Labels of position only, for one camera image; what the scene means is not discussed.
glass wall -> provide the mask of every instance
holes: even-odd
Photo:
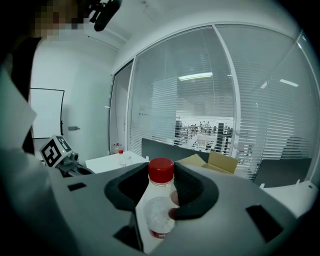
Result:
[[[306,159],[312,169],[319,165],[313,159],[319,147],[317,74],[305,58],[306,37],[297,43],[255,26],[216,28],[225,47],[208,26],[169,37],[137,55],[128,150],[140,155],[142,138],[228,156],[236,150],[236,175],[250,180],[266,160]],[[241,119],[234,127],[237,107]],[[234,131],[239,141],[232,149]]]
[[[141,139],[147,138],[229,155],[233,90],[225,51],[211,26],[154,45],[135,60],[128,150],[140,155]]]
[[[263,160],[312,159],[319,139],[319,105],[301,45],[268,29],[216,27],[230,52],[240,91],[237,175],[253,180]]]

black rectangular slot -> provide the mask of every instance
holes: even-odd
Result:
[[[246,208],[246,211],[259,229],[266,243],[274,239],[284,230],[261,205],[250,206]]]
[[[69,185],[68,189],[70,191],[74,191],[74,190],[82,189],[82,188],[84,188],[86,186],[87,186],[86,184],[81,182],[81,183],[76,183],[76,184]]]

white wall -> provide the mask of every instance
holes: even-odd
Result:
[[[43,41],[33,60],[31,87],[64,90],[63,133],[81,162],[108,154],[111,68],[117,51],[84,36]],[[68,126],[80,130],[68,131]],[[36,150],[42,142],[36,141]]]
[[[167,13],[150,29],[134,35],[118,52],[112,73],[155,42],[192,26],[208,23],[263,26],[290,37],[298,32],[296,21],[272,0],[212,0],[206,5],[182,5]]]

black panel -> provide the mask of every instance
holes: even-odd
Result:
[[[261,161],[254,183],[265,188],[294,185],[303,182],[309,170],[311,158],[264,159]]]
[[[207,152],[194,151],[192,149],[173,146],[147,138],[142,138],[141,140],[141,156],[143,158],[148,156],[149,160],[155,158],[169,158],[173,162],[176,162],[194,154],[198,154],[198,156],[206,163],[209,160],[209,153]]]

window blinds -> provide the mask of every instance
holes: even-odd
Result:
[[[241,102],[236,174],[254,179],[264,159],[312,158],[319,138],[316,85],[299,45],[277,32],[217,26]]]
[[[141,155],[141,139],[230,154],[233,80],[212,27],[170,37],[136,57],[127,147]]]

